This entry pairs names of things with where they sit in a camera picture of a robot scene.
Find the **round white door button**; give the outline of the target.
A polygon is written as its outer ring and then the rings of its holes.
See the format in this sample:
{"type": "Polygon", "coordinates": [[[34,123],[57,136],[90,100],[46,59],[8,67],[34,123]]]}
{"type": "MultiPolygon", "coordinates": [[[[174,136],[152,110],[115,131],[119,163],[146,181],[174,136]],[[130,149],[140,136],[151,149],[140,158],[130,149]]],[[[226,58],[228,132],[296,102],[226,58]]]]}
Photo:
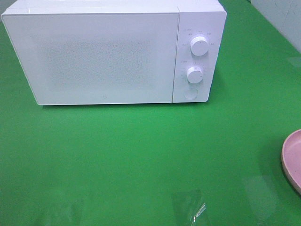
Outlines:
{"type": "Polygon", "coordinates": [[[198,96],[198,91],[196,89],[190,88],[184,92],[184,97],[188,100],[196,99],[198,96]]]}

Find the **pink round plate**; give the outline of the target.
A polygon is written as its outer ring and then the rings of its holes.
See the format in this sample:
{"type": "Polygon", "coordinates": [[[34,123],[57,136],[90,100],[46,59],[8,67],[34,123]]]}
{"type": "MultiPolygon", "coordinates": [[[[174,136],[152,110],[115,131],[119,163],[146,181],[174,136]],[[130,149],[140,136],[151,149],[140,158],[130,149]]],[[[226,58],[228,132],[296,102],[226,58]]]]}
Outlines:
{"type": "Polygon", "coordinates": [[[291,133],[284,141],[281,161],[286,178],[301,194],[301,130],[291,133]]]}

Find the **lower white microwave knob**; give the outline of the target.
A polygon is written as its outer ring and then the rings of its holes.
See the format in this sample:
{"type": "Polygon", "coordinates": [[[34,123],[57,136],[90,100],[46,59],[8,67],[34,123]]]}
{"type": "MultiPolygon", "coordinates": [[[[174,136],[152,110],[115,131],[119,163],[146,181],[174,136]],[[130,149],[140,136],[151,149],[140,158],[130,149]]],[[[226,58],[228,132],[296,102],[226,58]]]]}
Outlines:
{"type": "Polygon", "coordinates": [[[198,66],[190,67],[187,70],[187,80],[191,84],[200,83],[203,80],[202,69],[198,66]]]}

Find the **white microwave knob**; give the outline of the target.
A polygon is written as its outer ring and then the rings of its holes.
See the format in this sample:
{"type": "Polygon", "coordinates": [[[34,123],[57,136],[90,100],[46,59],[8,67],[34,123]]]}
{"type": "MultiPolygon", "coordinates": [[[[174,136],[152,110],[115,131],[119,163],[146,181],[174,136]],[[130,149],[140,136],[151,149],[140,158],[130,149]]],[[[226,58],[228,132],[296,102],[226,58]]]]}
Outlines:
{"type": "Polygon", "coordinates": [[[197,57],[206,54],[209,50],[209,41],[204,35],[197,35],[190,41],[191,53],[197,57]]]}
{"type": "Polygon", "coordinates": [[[187,80],[191,84],[200,83],[203,80],[202,69],[198,66],[190,67],[187,70],[187,80]]]}

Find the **upper white microwave knob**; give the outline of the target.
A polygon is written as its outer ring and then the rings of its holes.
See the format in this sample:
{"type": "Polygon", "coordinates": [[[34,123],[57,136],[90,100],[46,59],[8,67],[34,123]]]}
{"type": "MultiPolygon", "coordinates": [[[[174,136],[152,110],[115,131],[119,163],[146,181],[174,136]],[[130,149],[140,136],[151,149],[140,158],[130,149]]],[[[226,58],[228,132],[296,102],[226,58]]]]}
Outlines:
{"type": "Polygon", "coordinates": [[[209,41],[204,35],[197,35],[190,41],[191,53],[197,57],[206,54],[209,50],[209,41]]]}

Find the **white microwave oven body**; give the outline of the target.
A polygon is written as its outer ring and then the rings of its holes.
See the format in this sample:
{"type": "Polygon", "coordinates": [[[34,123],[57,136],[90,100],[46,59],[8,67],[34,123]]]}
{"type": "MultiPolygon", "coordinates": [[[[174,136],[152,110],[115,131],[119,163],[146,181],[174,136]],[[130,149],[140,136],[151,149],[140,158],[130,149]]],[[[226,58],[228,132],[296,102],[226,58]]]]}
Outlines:
{"type": "Polygon", "coordinates": [[[179,15],[170,103],[206,102],[227,17],[225,9],[217,0],[18,0],[3,12],[1,19],[4,15],[134,13],[179,15]],[[202,56],[195,56],[191,53],[190,41],[199,34],[208,39],[209,50],[202,56]],[[194,66],[202,69],[204,77],[200,83],[191,84],[187,80],[187,70],[194,66]],[[184,97],[184,92],[190,88],[198,91],[196,99],[188,100],[184,97]]]}

